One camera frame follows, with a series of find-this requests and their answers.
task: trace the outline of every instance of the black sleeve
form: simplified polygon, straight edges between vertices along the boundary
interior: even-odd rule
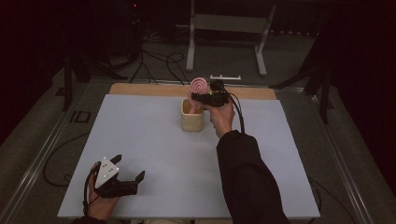
[[[84,216],[82,218],[76,218],[71,224],[107,224],[107,222],[94,217]]]
[[[277,183],[262,161],[254,137],[224,134],[217,147],[221,184],[233,224],[290,223]]]

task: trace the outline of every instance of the lollipop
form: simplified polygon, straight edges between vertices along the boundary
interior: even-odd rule
[[[207,82],[206,79],[203,77],[196,77],[190,84],[190,91],[189,91],[189,102],[191,104],[191,109],[189,114],[193,114],[196,109],[201,108],[202,104],[198,101],[194,101],[191,99],[191,94],[199,93],[199,94],[206,94],[207,89]]]

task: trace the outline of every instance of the white board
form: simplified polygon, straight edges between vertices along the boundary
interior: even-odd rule
[[[225,218],[216,137],[209,113],[200,132],[181,130],[183,98],[106,96],[65,194],[58,217],[81,217],[84,182],[92,165],[121,154],[118,180],[145,179],[137,195],[122,197],[113,217]],[[246,133],[279,185],[289,218],[319,217],[283,108],[277,100],[240,100]],[[240,130],[238,116],[233,127]]]

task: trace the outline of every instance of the table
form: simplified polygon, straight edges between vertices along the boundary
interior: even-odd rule
[[[268,15],[265,18],[253,17],[235,17],[223,15],[208,15],[195,13],[195,0],[191,0],[191,17],[190,17],[190,44],[187,53],[186,70],[191,72],[194,66],[195,40],[194,32],[196,29],[216,30],[216,31],[235,31],[262,34],[262,40],[255,47],[257,65],[259,74],[262,77],[267,75],[262,49],[270,31],[271,21],[274,17],[276,5],[272,5]]]
[[[240,100],[247,133],[257,136],[263,160],[279,185],[286,216],[319,217],[274,92],[226,89]],[[92,164],[121,154],[119,180],[133,180],[142,170],[146,177],[137,195],[120,199],[113,217],[230,218],[215,150],[219,140],[208,113],[200,132],[181,131],[180,104],[188,90],[188,86],[114,84],[100,108],[58,217],[82,216],[83,185]],[[237,116],[233,123],[239,129]]]

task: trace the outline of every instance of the beige container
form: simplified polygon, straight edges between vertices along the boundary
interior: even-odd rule
[[[190,114],[191,104],[188,99],[181,102],[181,128],[184,132],[200,132],[204,127],[204,109],[200,108]]]

